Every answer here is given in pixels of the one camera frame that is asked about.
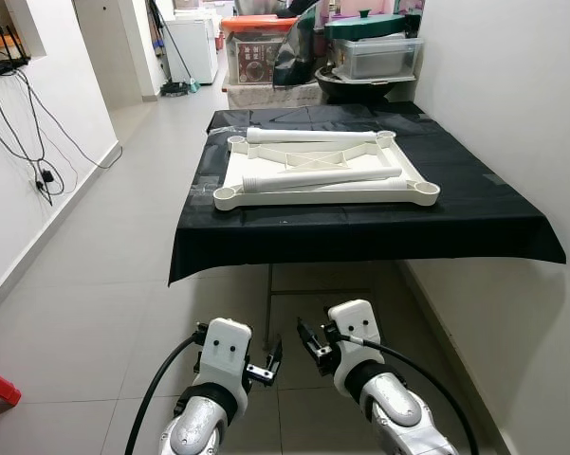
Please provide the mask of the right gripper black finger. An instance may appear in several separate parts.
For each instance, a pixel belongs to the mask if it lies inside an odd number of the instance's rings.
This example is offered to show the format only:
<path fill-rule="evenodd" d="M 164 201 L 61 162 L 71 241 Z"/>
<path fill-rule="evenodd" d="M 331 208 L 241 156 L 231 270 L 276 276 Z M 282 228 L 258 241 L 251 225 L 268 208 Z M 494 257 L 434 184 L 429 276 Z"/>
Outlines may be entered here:
<path fill-rule="evenodd" d="M 297 320 L 296 330 L 303 347 L 316 365 L 327 363 L 327 346 L 318 339 L 318 334 L 302 319 Z"/>

